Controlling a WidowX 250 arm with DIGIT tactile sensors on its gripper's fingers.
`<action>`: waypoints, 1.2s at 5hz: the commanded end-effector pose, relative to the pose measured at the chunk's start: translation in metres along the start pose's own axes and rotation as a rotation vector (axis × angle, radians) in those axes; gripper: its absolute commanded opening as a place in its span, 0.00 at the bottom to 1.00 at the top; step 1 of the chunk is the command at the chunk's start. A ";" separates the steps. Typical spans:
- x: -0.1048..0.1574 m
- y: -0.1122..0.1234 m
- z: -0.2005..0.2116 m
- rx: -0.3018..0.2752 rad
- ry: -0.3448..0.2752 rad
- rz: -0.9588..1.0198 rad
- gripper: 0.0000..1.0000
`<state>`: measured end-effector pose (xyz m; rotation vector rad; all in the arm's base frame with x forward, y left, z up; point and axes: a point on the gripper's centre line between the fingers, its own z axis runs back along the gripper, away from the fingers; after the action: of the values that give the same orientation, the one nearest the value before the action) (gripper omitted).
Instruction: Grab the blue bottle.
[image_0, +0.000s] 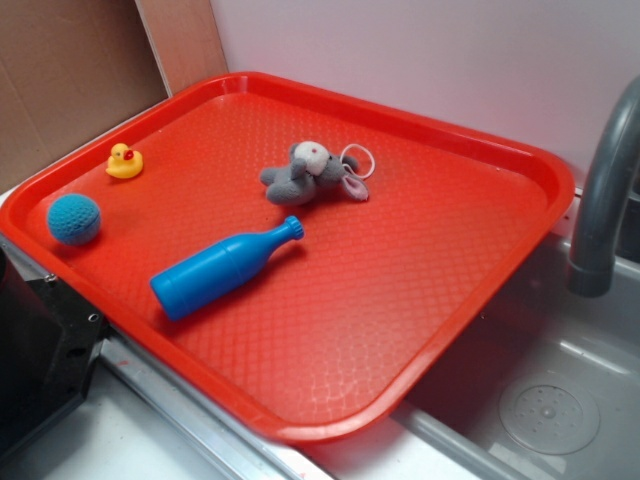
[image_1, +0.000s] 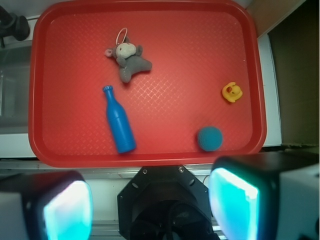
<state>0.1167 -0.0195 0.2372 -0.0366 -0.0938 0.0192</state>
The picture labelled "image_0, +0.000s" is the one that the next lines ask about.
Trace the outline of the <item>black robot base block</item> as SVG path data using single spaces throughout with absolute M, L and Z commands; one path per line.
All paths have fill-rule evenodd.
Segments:
M 24 279 L 1 254 L 1 459 L 88 395 L 106 323 L 63 280 Z

